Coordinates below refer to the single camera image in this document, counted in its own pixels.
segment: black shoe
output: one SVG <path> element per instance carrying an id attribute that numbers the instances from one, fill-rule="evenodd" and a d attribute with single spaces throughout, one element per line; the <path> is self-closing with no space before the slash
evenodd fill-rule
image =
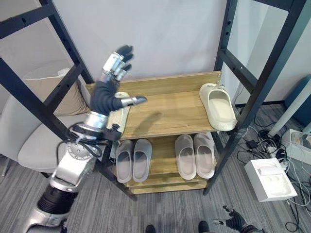
<path id="1" fill-rule="evenodd" d="M 207 222 L 201 221 L 199 223 L 199 233 L 209 232 L 209 226 Z"/>
<path id="2" fill-rule="evenodd" d="M 156 233 L 156 229 L 155 229 L 155 227 L 153 225 L 148 225 L 146 227 L 146 231 L 145 232 L 146 233 Z"/>

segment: white wall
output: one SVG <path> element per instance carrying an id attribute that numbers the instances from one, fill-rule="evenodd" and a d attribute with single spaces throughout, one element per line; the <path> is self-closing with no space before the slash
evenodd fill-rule
<path id="1" fill-rule="evenodd" d="M 112 51 L 135 49 L 127 79 L 213 70 L 226 0 L 55 0 L 91 75 Z"/>
<path id="2" fill-rule="evenodd" d="M 287 17 L 287 12 L 269 7 L 246 67 L 259 78 Z M 311 22 L 309 21 L 300 40 L 265 101 L 284 100 L 297 83 L 311 73 Z M 249 93 L 244 89 L 236 103 L 246 103 Z"/>
<path id="3" fill-rule="evenodd" d="M 36 0 L 1 0 L 0 21 L 30 11 Z M 48 20 L 41 20 L 0 41 L 0 57 L 21 78 L 54 76 L 69 67 L 69 58 L 55 39 Z M 0 113 L 9 93 L 0 85 Z"/>
<path id="4" fill-rule="evenodd" d="M 256 38 L 265 19 L 268 6 L 252 0 L 239 0 L 228 43 L 228 49 L 246 66 Z M 222 83 L 233 99 L 240 81 L 224 63 Z"/>

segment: wire bundle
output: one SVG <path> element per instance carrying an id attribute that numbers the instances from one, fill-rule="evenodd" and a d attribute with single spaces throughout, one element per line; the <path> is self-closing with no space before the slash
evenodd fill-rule
<path id="1" fill-rule="evenodd" d="M 76 143 L 76 144 L 80 144 L 81 146 L 83 146 L 94 157 L 99 158 L 99 157 L 102 156 L 103 151 L 98 147 L 98 145 L 107 145 L 106 142 L 103 142 L 102 140 L 85 139 L 83 137 L 79 137 L 73 131 L 71 131 L 71 129 L 74 126 L 76 126 L 76 125 L 78 125 L 80 123 L 82 123 L 82 122 L 77 122 L 77 123 L 69 126 L 69 128 L 66 131 L 66 137 L 68 139 L 58 143 L 58 145 L 56 147 L 56 161 L 57 161 L 57 164 L 59 164 L 58 149 L 59 149 L 60 145 L 62 145 L 63 143 Z"/>
<path id="2" fill-rule="evenodd" d="M 268 125 L 260 125 L 256 122 L 256 116 L 254 118 L 254 124 L 259 126 L 259 127 L 262 127 L 262 128 L 267 128 L 273 124 L 275 124 L 276 122 L 273 122 L 271 124 L 268 124 Z M 294 216 L 294 222 L 286 222 L 285 223 L 285 228 L 289 231 L 289 232 L 299 232 L 299 233 L 303 233 L 302 229 L 300 228 L 299 226 L 299 212 L 298 212 L 298 207 L 303 207 L 308 216 L 311 217 L 311 210 L 308 208 L 308 206 L 310 205 L 310 202 L 311 202 L 311 173 L 308 172 L 304 167 L 303 167 L 303 162 L 301 163 L 301 167 L 302 169 L 310 175 L 309 177 L 309 180 L 306 182 L 306 181 L 303 181 L 301 182 L 298 175 L 297 175 L 297 172 L 296 172 L 296 168 L 295 168 L 295 165 L 294 163 L 291 161 L 291 158 L 288 159 L 287 157 L 287 151 L 286 151 L 286 148 L 285 146 L 281 143 L 281 139 L 282 139 L 282 136 L 284 135 L 284 133 L 281 135 L 281 137 L 278 138 L 278 140 L 276 140 L 275 138 L 262 138 L 260 135 L 263 135 L 263 134 L 267 134 L 269 132 L 269 130 L 260 130 L 260 131 L 257 131 L 255 128 L 249 126 L 249 128 L 253 129 L 256 134 L 257 134 L 257 139 L 258 139 L 258 144 L 259 146 L 254 149 L 254 150 L 251 150 L 251 149 L 246 149 L 244 147 L 242 147 L 240 144 L 238 144 L 238 146 L 240 148 L 242 148 L 243 150 L 239 150 L 238 151 L 238 154 L 237 154 L 237 159 L 242 162 L 243 164 L 246 164 L 246 162 L 242 161 L 240 158 L 239 158 L 239 154 L 240 153 L 247 153 L 247 154 L 250 154 L 253 156 L 253 158 L 258 158 L 258 159 L 264 159 L 264 158 L 270 158 L 270 154 L 272 153 L 275 153 L 275 152 L 278 152 L 280 149 L 284 149 L 285 151 L 285 161 L 287 162 L 288 164 L 288 167 L 287 167 L 287 170 L 286 170 L 286 174 L 288 176 L 288 178 L 290 179 L 291 183 L 293 184 L 294 187 L 296 187 L 298 190 L 299 190 L 299 194 L 302 198 L 302 203 L 297 203 L 296 200 L 297 200 L 297 197 L 296 198 L 293 198 L 293 199 L 288 199 L 287 200 L 287 203 L 288 205 L 290 206 L 290 209 L 291 209 L 291 212 Z M 267 150 L 267 147 L 274 147 L 276 148 L 275 151 L 273 152 L 269 152 Z"/>

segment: gray slipper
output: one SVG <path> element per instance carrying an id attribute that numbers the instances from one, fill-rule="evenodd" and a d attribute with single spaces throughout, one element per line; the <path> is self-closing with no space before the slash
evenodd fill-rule
<path id="1" fill-rule="evenodd" d="M 214 142 L 212 137 L 204 133 L 194 136 L 194 149 L 196 169 L 198 175 L 204 179 L 210 179 L 215 173 L 216 159 L 214 156 Z"/>
<path id="2" fill-rule="evenodd" d="M 180 176 L 185 180 L 192 180 L 196 175 L 196 165 L 193 140 L 189 135 L 180 135 L 176 139 L 175 154 Z"/>
<path id="3" fill-rule="evenodd" d="M 117 179 L 120 183 L 129 182 L 133 172 L 133 142 L 124 140 L 117 148 Z"/>
<path id="4" fill-rule="evenodd" d="M 152 145 L 146 139 L 140 139 L 134 148 L 133 180 L 143 182 L 149 175 Z"/>

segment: gray carpet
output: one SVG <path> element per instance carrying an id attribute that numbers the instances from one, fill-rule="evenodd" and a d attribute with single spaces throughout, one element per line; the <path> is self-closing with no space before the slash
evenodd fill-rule
<path id="1" fill-rule="evenodd" d="M 282 105 L 265 105 L 258 113 L 258 122 L 269 124 L 278 120 L 283 112 Z M 287 126 L 301 128 L 294 119 Z M 249 129 L 244 138 L 255 140 L 256 133 Z M 222 209 L 227 204 L 239 211 L 250 224 L 264 228 L 268 233 L 287 232 L 285 223 L 294 221 L 289 205 L 286 201 L 257 201 L 243 164 L 236 159 L 238 150 L 239 147 L 207 196 L 202 195 L 202 190 L 168 192 L 138 195 L 138 201 L 133 202 L 99 172 L 94 172 L 72 208 L 67 221 L 68 230 L 70 233 L 142 233 L 148 224 L 153 224 L 157 233 L 197 233 L 201 220 L 211 223 L 214 218 L 228 218 Z M 241 155 L 246 162 L 250 158 Z M 301 169 L 301 162 L 294 162 L 301 181 L 309 180 L 308 174 Z M 4 158 L 0 158 L 0 170 L 3 164 Z M 311 172 L 311 166 L 304 167 Z M 6 177 L 0 178 L 1 233 L 16 232 L 18 224 L 29 214 L 47 183 L 39 172 L 17 163 L 11 165 Z M 298 210 L 301 229 L 305 233 L 311 232 L 311 218 L 302 207 Z M 219 233 L 236 232 L 212 224 L 210 229 Z"/>

